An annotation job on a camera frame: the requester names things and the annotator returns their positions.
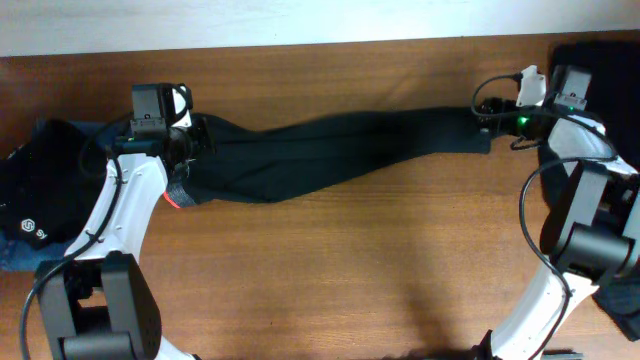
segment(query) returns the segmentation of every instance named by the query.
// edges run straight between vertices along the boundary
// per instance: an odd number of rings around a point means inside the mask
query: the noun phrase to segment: logo on black fabric
[[[32,232],[36,229],[36,223],[31,219],[24,219],[22,223],[20,223],[20,227],[26,232]]]

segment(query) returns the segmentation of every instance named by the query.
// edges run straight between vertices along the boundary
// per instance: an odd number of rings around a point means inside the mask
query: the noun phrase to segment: green led
[[[519,124],[520,126],[524,126],[524,125],[527,123],[527,121],[529,121],[529,118],[528,118],[528,117],[526,117],[526,116],[520,116],[520,117],[518,118],[518,124]]]

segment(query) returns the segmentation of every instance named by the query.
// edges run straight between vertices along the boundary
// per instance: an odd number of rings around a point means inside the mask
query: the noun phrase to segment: wooden surface
[[[185,82],[196,110],[252,129],[324,114],[466,105],[492,75],[543,70],[555,44],[639,40],[638,33],[460,38],[0,59],[2,152],[36,117],[106,121],[130,86]],[[511,84],[488,95],[515,96]],[[214,201],[156,206],[141,267],[164,334],[203,359],[370,359],[411,349],[468,348],[495,329],[538,265],[517,221],[535,153],[432,155],[275,205]],[[528,221],[544,217],[539,189]],[[17,358],[20,307],[32,274],[0,274],[0,349]],[[35,359],[48,358],[37,306]],[[589,359],[638,349],[593,301],[551,348]]]

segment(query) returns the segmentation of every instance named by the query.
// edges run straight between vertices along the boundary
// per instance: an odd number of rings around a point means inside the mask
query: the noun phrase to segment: blue fabric
[[[71,121],[77,129],[89,136],[104,124],[92,122]],[[33,128],[32,136],[41,131],[46,124],[46,120],[38,120]],[[122,133],[122,127],[113,126],[105,130],[96,138],[96,143],[100,147],[111,144],[116,136]],[[35,271],[41,261],[57,260],[64,256],[64,252],[75,238],[69,239],[65,243],[54,243],[43,249],[34,250],[29,244],[23,241],[7,239],[0,230],[0,270],[4,271]]]

